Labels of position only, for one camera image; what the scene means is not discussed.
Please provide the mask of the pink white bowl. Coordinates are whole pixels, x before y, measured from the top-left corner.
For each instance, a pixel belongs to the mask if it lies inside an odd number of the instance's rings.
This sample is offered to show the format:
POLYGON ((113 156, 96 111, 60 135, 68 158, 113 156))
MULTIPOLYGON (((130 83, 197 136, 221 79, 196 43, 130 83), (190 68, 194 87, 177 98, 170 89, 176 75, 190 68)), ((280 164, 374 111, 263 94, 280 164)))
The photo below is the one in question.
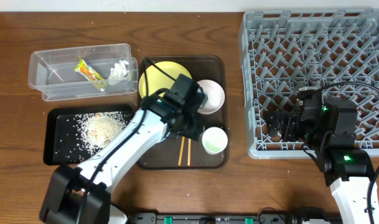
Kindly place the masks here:
POLYGON ((213 80, 200 80, 197 82, 207 96, 207 101, 202 108, 198 109, 200 114, 212 114, 218 111, 225 102, 223 88, 213 80))

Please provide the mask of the small green white cup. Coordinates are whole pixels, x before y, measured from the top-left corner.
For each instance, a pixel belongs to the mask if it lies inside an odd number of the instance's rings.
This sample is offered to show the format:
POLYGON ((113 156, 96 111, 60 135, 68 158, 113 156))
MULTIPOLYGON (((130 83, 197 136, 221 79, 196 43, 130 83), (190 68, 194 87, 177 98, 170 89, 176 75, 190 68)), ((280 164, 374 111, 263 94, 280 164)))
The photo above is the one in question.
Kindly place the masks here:
POLYGON ((207 153, 218 154, 228 146, 228 136, 221 128, 208 128, 202 135, 202 145, 207 153))

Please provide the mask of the white tissue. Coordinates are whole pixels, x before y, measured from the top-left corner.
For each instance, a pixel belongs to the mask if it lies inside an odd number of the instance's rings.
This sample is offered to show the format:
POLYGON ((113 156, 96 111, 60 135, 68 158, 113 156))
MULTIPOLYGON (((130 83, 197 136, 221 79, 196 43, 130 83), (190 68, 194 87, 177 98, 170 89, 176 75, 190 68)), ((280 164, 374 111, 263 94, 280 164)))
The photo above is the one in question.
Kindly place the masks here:
POLYGON ((128 69, 129 62, 126 60, 120 60, 114 64, 114 67, 110 69, 109 80, 122 80, 129 74, 128 69))

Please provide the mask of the pile of rice grains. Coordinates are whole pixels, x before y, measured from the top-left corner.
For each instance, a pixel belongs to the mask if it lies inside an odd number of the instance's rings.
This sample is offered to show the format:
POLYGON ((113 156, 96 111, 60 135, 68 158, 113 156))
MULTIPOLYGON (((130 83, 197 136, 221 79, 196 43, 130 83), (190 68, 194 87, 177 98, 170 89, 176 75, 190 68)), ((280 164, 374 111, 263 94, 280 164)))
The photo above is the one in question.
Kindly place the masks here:
POLYGON ((129 111, 67 114, 57 118, 53 159, 75 164, 94 156, 131 121, 129 111))

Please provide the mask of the green orange snack wrapper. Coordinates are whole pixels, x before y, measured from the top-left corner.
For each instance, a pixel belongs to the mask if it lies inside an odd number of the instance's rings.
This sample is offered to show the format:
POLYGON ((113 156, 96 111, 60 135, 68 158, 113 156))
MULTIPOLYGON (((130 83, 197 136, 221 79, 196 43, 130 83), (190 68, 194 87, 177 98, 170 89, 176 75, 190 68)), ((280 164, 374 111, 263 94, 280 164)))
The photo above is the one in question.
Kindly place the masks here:
POLYGON ((104 92, 108 85, 105 79, 91 66, 89 66, 84 59, 80 59, 78 65, 74 68, 75 72, 78 72, 88 81, 93 82, 96 89, 104 92))

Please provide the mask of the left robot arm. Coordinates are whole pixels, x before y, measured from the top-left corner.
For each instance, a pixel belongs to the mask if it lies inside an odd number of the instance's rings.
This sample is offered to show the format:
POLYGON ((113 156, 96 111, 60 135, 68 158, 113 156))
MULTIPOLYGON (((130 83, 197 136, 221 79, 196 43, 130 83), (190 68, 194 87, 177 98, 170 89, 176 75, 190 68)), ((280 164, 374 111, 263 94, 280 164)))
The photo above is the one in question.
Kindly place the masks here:
POLYGON ((126 223, 111 194, 140 157, 167 134, 199 140, 199 108, 207 94, 180 74, 170 88, 145 96, 131 122, 105 148, 76 168, 61 165, 51 176, 39 218, 44 223, 126 223))

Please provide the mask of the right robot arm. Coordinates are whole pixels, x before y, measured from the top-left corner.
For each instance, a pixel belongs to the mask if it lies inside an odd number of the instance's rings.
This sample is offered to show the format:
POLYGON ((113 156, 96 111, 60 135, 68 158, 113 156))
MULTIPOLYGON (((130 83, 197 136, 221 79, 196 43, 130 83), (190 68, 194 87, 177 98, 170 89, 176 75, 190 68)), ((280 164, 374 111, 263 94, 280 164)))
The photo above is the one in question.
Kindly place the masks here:
POLYGON ((321 90, 305 88, 297 97, 298 112, 265 111, 268 134, 283 141, 301 141, 313 150, 311 159, 323 173, 343 223, 379 223, 377 177, 368 153, 355 147, 357 105, 321 90))

